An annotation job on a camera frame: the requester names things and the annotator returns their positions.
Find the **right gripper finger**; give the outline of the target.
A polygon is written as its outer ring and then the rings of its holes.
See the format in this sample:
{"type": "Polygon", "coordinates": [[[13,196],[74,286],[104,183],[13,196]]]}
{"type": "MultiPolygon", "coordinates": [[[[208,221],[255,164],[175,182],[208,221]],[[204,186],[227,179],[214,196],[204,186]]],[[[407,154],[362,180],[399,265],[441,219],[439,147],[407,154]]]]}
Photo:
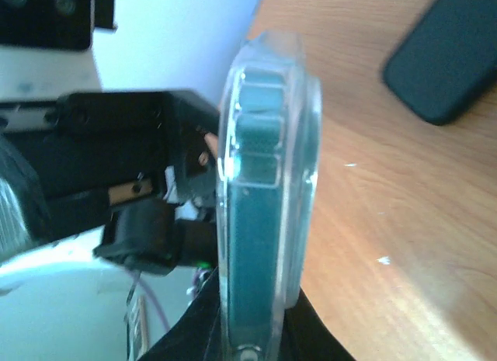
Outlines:
{"type": "Polygon", "coordinates": [[[298,281],[285,301],[269,284],[211,277],[185,314],[143,360],[351,360],[298,281]]]}

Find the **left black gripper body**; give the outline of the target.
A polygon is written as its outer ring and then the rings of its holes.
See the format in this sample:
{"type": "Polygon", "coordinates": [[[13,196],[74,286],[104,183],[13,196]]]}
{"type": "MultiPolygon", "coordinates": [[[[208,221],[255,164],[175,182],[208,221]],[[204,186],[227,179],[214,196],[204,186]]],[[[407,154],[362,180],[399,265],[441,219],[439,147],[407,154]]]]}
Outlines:
{"type": "Polygon", "coordinates": [[[167,275],[217,264],[215,161],[205,141],[219,114],[191,91],[76,92],[1,105],[1,259],[97,227],[95,257],[167,275]]]}

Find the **black phone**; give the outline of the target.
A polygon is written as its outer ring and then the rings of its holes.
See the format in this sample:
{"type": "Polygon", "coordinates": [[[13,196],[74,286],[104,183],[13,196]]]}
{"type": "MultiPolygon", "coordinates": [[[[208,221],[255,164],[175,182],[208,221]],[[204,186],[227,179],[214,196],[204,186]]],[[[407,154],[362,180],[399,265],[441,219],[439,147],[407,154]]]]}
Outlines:
{"type": "Polygon", "coordinates": [[[282,102],[280,75],[255,68],[242,72],[228,183],[231,288],[255,279],[269,284],[274,293],[282,102]]]}

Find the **clear magsafe phone case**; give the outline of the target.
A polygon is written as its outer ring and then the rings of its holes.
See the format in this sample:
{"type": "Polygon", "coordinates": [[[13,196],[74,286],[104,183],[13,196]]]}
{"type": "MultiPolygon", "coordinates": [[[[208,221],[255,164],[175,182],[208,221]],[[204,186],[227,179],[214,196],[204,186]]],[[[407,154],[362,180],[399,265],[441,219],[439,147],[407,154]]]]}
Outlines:
{"type": "Polygon", "coordinates": [[[226,360],[275,360],[299,297],[318,179],[321,83],[296,33],[266,31],[236,55],[217,147],[221,344],[226,360]]]}

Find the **black phone case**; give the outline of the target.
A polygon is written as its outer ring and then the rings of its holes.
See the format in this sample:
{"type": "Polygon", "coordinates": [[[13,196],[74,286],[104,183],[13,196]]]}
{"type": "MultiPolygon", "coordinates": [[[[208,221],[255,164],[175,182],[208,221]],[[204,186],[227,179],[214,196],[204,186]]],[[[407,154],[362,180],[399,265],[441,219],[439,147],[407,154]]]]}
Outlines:
{"type": "Polygon", "coordinates": [[[420,119],[455,121],[496,83],[496,0],[432,0],[381,77],[420,119]]]}

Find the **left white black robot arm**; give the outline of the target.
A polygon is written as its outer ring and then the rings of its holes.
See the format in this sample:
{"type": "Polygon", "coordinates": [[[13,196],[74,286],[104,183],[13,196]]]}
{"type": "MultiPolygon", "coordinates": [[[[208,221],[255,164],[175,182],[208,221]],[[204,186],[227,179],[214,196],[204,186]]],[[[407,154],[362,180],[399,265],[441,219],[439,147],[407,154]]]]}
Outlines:
{"type": "Polygon", "coordinates": [[[97,360],[98,269],[216,266],[222,81],[262,0],[1,0],[1,358],[97,360]]]}

